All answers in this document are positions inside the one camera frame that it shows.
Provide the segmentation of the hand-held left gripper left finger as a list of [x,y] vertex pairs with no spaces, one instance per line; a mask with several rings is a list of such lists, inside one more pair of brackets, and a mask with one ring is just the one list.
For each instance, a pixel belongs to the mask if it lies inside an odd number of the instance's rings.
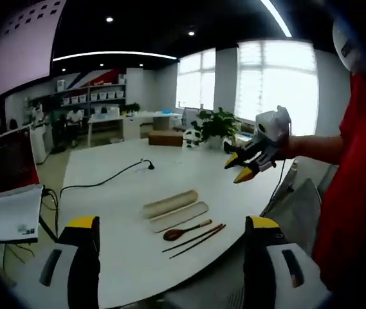
[[27,308],[98,308],[100,218],[70,221],[25,266],[15,294]]

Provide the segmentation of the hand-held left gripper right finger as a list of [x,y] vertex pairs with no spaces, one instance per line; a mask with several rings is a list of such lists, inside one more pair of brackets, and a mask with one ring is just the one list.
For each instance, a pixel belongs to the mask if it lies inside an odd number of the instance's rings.
[[320,308],[331,295],[318,265],[269,218],[245,220],[244,308]]

